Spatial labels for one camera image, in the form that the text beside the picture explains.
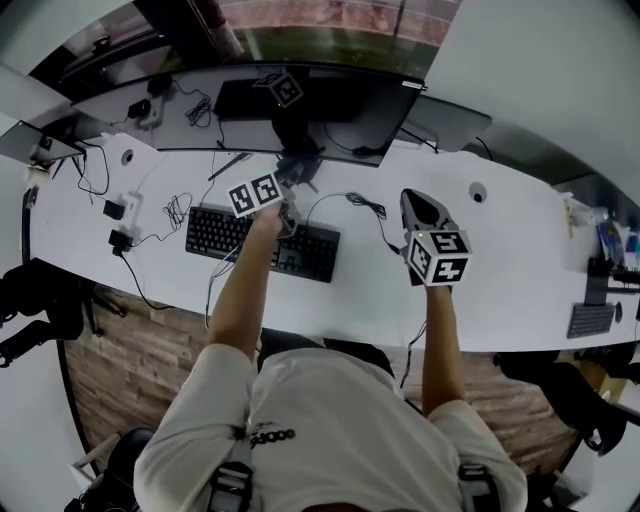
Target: hand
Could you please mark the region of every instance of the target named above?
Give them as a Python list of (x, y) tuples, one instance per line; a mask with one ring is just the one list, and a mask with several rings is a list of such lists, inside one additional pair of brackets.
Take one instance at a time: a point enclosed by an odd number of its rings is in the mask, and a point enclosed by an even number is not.
[(281, 206), (281, 203), (276, 203), (259, 210), (256, 213), (253, 226), (268, 230), (274, 236), (277, 236), (283, 229), (282, 219), (280, 218)]

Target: computer monitor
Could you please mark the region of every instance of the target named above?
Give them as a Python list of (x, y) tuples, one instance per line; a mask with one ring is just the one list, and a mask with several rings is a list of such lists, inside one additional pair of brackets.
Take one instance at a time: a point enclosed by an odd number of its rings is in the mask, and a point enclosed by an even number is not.
[(302, 63), (158, 75), (79, 102), (158, 150), (273, 153), (378, 166), (423, 82)]
[(83, 152), (74, 144), (46, 135), (24, 121), (19, 121), (0, 137), (0, 155), (28, 165), (45, 164)]

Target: desk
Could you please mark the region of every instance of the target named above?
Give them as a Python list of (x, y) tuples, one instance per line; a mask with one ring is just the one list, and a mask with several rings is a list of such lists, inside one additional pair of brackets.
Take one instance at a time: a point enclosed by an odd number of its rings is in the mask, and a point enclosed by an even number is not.
[[(117, 200), (135, 190), (143, 196), (137, 222), (141, 236), (169, 233), (161, 210), (171, 196), (191, 192), (197, 205), (209, 185), (212, 153), (158, 153), (124, 134), (93, 142), (104, 145), (109, 159), (108, 198)], [(133, 149), (134, 157), (123, 167), (121, 155), (127, 149)], [(233, 156), (218, 153), (215, 168)], [(219, 177), (205, 205), (227, 206), (228, 187), (274, 168), (273, 156), (254, 155)], [(89, 150), (88, 176), (95, 190), (104, 188), (104, 164), (97, 149)], [(136, 294), (131, 274), (107, 242), (118, 223), (102, 214), (102, 201), (91, 205), (77, 181), (67, 162), (56, 179), (41, 188), (31, 216), (33, 256)], [(469, 197), (474, 181), (488, 190), (484, 204)], [(572, 303), (584, 298), (587, 259), (595, 254), (598, 241), (595, 228), (576, 229), (570, 240), (562, 198), (534, 178), (470, 153), (435, 155), (429, 148), (396, 142), (380, 168), (324, 162), (314, 184), (318, 195), (306, 186), (295, 189), (303, 218), (318, 198), (357, 191), (387, 207), (385, 233), (396, 245), (403, 244), (402, 189), (422, 190), (449, 208), (468, 232), (474, 252), (466, 280), (453, 294), (463, 350), (548, 350), (634, 339), (634, 296), (610, 299), (622, 302), (624, 317), (609, 334), (566, 339)], [(272, 273), (265, 327), (406, 346), (424, 321), (425, 293), (410, 286), (406, 267), (383, 242), (374, 214), (336, 197), (318, 205), (311, 222), (342, 233), (333, 281)], [(182, 229), (162, 243), (146, 241), (127, 257), (149, 299), (201, 313), (208, 277), (218, 260), (185, 252), (186, 227)], [(214, 283), (212, 303), (224, 281)]]

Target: keyboard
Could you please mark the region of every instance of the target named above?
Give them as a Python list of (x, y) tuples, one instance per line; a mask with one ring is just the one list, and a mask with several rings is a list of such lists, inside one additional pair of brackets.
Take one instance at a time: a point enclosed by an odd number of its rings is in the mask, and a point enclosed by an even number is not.
[[(185, 249), (193, 254), (223, 259), (244, 242), (251, 220), (237, 219), (230, 211), (192, 206)], [(278, 240), (271, 270), (281, 274), (330, 283), (340, 233), (315, 226), (298, 226), (296, 234)], [(240, 250), (228, 261), (235, 261)]]
[(603, 306), (574, 304), (567, 338), (584, 338), (608, 333), (611, 330), (615, 311), (616, 307), (613, 304)]

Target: chair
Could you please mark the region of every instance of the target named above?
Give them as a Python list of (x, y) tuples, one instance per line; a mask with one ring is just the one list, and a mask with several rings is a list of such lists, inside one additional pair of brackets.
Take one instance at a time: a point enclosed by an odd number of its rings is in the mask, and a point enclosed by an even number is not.
[[(136, 460), (153, 434), (153, 430), (145, 427), (135, 428), (122, 438), (114, 434), (85, 457), (70, 464), (78, 483), (86, 490), (67, 505), (65, 512), (104, 512), (112, 508), (125, 512), (138, 510), (133, 493), (133, 471)], [(107, 468), (98, 478), (94, 479), (83, 470), (84, 466), (111, 448)]]
[(640, 363), (632, 363), (631, 360), (638, 347), (637, 341), (609, 345), (607, 347), (594, 347), (576, 353), (579, 361), (591, 361), (602, 366), (607, 375), (614, 379), (629, 379), (634, 384), (640, 384)]
[(540, 386), (558, 417), (602, 457), (618, 445), (627, 420), (591, 388), (575, 366), (555, 363), (557, 355), (557, 351), (501, 352), (494, 363), (510, 379)]
[(84, 328), (84, 302), (92, 333), (101, 336), (93, 318), (92, 304), (106, 308), (113, 314), (125, 316), (126, 310), (108, 304), (98, 297), (95, 283), (82, 279), (39, 259), (9, 270), (0, 280), (0, 328), (18, 313), (34, 316), (45, 311), (48, 322), (35, 320), (0, 343), (0, 368), (37, 345), (49, 340), (78, 339)]

